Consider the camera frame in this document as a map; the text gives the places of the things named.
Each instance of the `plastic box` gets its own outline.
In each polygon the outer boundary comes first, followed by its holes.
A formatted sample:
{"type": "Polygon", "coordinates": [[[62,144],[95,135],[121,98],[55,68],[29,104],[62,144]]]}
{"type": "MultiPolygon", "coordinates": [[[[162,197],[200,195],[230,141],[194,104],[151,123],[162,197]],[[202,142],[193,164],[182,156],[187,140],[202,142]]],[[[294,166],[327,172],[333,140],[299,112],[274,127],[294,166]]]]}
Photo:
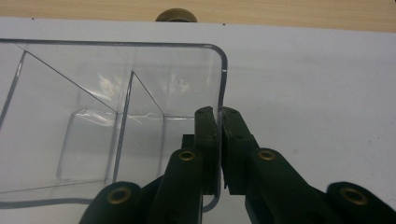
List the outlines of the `plastic box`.
{"type": "Polygon", "coordinates": [[[193,133],[195,110],[219,120],[227,74],[222,50],[204,44],[1,40],[0,66],[13,77],[0,92],[3,207],[147,185],[193,133]]]}

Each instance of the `wooden surface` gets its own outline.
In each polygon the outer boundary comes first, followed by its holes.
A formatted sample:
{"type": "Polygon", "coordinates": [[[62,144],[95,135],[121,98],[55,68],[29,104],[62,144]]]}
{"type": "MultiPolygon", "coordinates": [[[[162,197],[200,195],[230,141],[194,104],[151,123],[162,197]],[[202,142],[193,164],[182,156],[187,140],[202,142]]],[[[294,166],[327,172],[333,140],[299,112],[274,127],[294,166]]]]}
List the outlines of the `wooden surface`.
{"type": "Polygon", "coordinates": [[[174,7],[198,22],[396,33],[395,0],[0,0],[0,16],[155,21],[174,7]]]}

